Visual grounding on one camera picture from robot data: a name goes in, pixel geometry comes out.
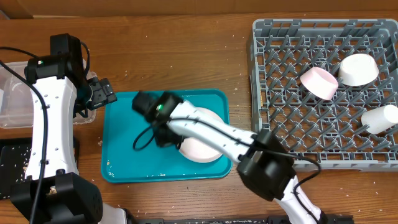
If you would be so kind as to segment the pink round plate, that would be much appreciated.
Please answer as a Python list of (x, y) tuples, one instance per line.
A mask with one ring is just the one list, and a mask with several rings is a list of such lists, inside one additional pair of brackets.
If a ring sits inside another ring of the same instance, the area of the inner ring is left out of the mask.
[(187, 159), (197, 163), (213, 162), (222, 156), (222, 153), (195, 138), (185, 138), (179, 152)]

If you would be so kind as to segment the pink small bowl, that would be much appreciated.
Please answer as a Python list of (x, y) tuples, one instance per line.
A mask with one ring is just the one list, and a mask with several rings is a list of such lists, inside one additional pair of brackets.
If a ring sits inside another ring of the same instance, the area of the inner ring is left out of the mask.
[(315, 96), (323, 100), (331, 100), (338, 88), (336, 78), (320, 67), (313, 67), (301, 75), (302, 85)]

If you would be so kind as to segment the cream white bowl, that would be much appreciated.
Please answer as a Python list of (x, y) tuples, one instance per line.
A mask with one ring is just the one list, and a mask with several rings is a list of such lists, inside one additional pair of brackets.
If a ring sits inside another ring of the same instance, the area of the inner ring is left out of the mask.
[(379, 69), (374, 58), (368, 54), (353, 54), (340, 63), (338, 77), (342, 84), (348, 86), (367, 85), (379, 75)]

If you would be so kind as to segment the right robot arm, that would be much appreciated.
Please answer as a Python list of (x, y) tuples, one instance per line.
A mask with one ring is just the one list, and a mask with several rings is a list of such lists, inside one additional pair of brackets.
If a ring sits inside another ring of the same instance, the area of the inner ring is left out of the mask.
[(237, 164), (243, 184), (267, 201), (277, 202), (291, 223), (326, 223), (326, 215), (303, 192), (293, 164), (304, 157), (289, 154), (269, 131), (235, 128), (201, 112), (189, 101), (165, 92), (153, 102), (146, 120), (171, 132), (195, 138)]

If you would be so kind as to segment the white cup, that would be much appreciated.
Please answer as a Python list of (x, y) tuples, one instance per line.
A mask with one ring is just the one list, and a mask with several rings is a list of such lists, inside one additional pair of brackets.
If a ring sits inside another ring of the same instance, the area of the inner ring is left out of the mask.
[(368, 126), (367, 132), (379, 134), (397, 124), (397, 107), (386, 105), (367, 111), (361, 117), (361, 124)]

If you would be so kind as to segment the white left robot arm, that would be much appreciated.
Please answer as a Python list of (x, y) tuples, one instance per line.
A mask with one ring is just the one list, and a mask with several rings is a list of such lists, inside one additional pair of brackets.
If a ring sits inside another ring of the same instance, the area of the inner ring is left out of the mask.
[(25, 82), (34, 100), (32, 147), (26, 181), (11, 202), (30, 223), (134, 223), (123, 208), (103, 203), (97, 186), (80, 177), (73, 145), (73, 116), (115, 101), (89, 62), (75, 53), (33, 57)]

